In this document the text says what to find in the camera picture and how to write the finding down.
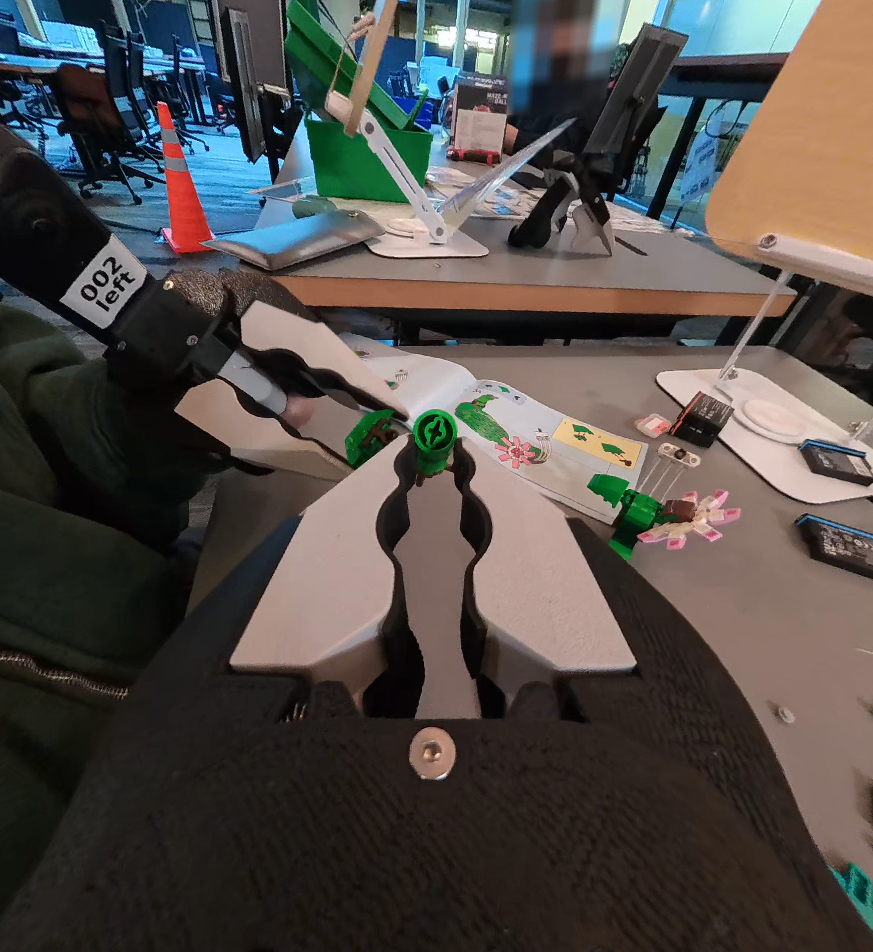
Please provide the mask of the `black office chair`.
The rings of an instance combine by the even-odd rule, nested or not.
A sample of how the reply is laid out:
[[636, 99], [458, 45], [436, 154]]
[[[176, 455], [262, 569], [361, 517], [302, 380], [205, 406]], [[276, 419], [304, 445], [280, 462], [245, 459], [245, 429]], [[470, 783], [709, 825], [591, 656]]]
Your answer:
[[145, 43], [140, 33], [121, 30], [103, 20], [99, 21], [96, 32], [102, 49], [107, 86], [139, 153], [155, 161], [160, 158], [157, 113], [157, 104], [160, 102], [168, 108], [180, 140], [190, 153], [194, 153], [194, 142], [209, 151], [205, 140], [187, 127], [191, 111], [182, 78], [181, 47], [175, 47], [172, 72], [148, 78], [145, 71]]

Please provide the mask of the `small black box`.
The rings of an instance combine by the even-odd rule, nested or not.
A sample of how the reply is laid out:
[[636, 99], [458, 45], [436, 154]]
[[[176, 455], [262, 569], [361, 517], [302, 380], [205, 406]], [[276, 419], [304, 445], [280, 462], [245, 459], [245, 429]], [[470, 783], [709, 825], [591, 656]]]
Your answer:
[[672, 423], [668, 435], [707, 449], [716, 442], [735, 408], [716, 397], [698, 392]]

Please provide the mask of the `black battery with blue stripe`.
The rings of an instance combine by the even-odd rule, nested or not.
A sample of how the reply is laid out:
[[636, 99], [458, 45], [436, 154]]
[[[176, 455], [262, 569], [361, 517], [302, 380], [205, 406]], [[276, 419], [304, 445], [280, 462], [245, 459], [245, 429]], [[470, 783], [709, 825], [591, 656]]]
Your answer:
[[809, 439], [798, 451], [811, 473], [860, 486], [873, 484], [873, 469], [865, 451]]
[[873, 580], [873, 533], [813, 514], [794, 526], [814, 561]]

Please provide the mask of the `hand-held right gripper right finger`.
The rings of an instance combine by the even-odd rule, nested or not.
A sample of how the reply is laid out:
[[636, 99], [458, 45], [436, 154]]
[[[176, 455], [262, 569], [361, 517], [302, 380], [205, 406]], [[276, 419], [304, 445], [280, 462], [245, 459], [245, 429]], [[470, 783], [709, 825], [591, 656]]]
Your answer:
[[461, 650], [492, 701], [526, 684], [628, 675], [636, 661], [566, 515], [467, 438], [456, 442], [464, 572]]

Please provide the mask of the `lego instruction booklet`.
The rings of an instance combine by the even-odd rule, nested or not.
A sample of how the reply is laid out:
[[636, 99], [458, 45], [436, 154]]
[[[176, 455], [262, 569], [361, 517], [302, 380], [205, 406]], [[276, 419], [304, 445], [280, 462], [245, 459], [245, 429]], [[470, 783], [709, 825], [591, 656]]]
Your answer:
[[474, 375], [459, 363], [412, 354], [353, 333], [341, 339], [382, 378], [409, 413], [454, 417], [457, 434], [471, 439], [504, 470], [539, 492], [605, 524], [617, 508], [589, 489], [597, 476], [639, 481], [648, 446], [553, 410], [516, 387]]

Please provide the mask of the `green lego block brown clips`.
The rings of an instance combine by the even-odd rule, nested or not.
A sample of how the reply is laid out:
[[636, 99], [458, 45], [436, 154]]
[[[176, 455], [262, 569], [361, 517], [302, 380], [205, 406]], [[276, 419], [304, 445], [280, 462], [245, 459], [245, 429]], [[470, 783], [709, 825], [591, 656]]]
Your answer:
[[394, 411], [365, 413], [345, 438], [348, 464], [359, 469], [401, 435], [403, 431], [394, 419]]

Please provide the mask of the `green curved lego tube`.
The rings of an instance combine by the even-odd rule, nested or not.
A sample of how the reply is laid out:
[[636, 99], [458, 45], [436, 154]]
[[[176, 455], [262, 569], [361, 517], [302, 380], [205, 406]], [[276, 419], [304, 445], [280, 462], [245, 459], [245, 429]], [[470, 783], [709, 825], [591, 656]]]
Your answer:
[[447, 469], [457, 440], [454, 417], [446, 411], [423, 411], [414, 423], [416, 466], [419, 480]]

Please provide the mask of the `orange traffic cone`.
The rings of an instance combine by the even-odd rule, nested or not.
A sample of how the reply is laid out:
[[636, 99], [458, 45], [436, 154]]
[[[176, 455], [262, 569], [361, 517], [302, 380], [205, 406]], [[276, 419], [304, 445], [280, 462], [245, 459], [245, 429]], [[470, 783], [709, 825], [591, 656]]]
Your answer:
[[166, 103], [157, 102], [161, 147], [165, 166], [168, 226], [161, 236], [177, 255], [202, 253], [216, 239], [194, 187], [172, 115]]

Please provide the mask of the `silver padded pouch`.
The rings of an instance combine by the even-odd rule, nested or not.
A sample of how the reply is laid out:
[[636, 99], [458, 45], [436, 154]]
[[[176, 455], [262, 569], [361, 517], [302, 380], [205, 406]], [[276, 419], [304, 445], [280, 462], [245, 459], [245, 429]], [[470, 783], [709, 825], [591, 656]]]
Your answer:
[[385, 228], [364, 211], [337, 209], [226, 235], [201, 246], [234, 256], [260, 270], [276, 272], [383, 234]]

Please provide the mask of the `grey desk with wooden edge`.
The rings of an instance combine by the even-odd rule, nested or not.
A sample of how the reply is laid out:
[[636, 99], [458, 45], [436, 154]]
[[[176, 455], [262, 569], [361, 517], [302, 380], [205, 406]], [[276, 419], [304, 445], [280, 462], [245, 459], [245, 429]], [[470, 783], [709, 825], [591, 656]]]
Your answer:
[[605, 338], [670, 329], [682, 318], [755, 316], [773, 282], [678, 232], [622, 231], [613, 255], [571, 250], [568, 224], [541, 250], [507, 243], [511, 225], [472, 218], [472, 259], [388, 259], [354, 245], [274, 279], [318, 310], [394, 319], [408, 341], [451, 337]]

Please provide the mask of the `brown office chair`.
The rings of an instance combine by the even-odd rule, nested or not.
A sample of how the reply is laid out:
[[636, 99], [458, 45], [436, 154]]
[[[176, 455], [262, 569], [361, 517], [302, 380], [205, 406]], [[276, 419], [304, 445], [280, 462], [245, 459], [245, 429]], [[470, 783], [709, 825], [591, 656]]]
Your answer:
[[82, 168], [77, 180], [82, 198], [90, 199], [106, 183], [117, 183], [140, 206], [143, 201], [133, 189], [132, 177], [141, 179], [145, 188], [165, 183], [162, 175], [129, 165], [130, 160], [152, 162], [156, 167], [161, 162], [137, 121], [128, 121], [121, 113], [103, 73], [62, 63], [49, 79], [49, 87], [62, 118], [59, 133], [70, 137]]

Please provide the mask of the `pink lego flower green stem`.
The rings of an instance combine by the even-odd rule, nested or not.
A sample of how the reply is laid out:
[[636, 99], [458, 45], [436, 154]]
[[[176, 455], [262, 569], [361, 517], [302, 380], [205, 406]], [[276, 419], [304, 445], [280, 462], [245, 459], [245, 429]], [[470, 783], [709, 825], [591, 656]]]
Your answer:
[[605, 474], [593, 477], [587, 488], [618, 509], [609, 545], [627, 562], [639, 542], [663, 543], [668, 551], [679, 551], [693, 536], [717, 541], [723, 536], [720, 528], [737, 521], [742, 513], [739, 507], [727, 506], [725, 490], [703, 498], [693, 491], [660, 502], [634, 490], [626, 480]]

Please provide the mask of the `pile of teal lego plates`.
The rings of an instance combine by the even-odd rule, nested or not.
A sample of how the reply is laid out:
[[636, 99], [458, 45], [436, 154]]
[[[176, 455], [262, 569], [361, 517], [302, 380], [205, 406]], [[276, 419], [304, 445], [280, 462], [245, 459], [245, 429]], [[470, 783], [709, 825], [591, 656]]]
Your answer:
[[854, 863], [828, 864], [827, 868], [873, 936], [873, 885], [869, 877]]

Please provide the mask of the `white lego with clear stems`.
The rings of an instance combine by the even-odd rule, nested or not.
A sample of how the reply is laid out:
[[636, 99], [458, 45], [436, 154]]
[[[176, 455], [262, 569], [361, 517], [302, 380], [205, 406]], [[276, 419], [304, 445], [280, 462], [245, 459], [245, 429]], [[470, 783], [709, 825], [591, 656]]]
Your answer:
[[673, 497], [674, 488], [686, 473], [692, 473], [701, 464], [696, 453], [672, 443], [657, 447], [657, 456], [640, 477], [636, 491], [658, 502]]

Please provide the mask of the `red and black box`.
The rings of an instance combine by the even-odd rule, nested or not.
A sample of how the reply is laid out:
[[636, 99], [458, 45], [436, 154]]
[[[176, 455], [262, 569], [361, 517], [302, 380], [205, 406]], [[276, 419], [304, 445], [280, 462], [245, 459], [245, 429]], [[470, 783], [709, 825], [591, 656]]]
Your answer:
[[505, 77], [460, 72], [454, 80], [447, 158], [496, 165], [504, 153], [509, 106]]

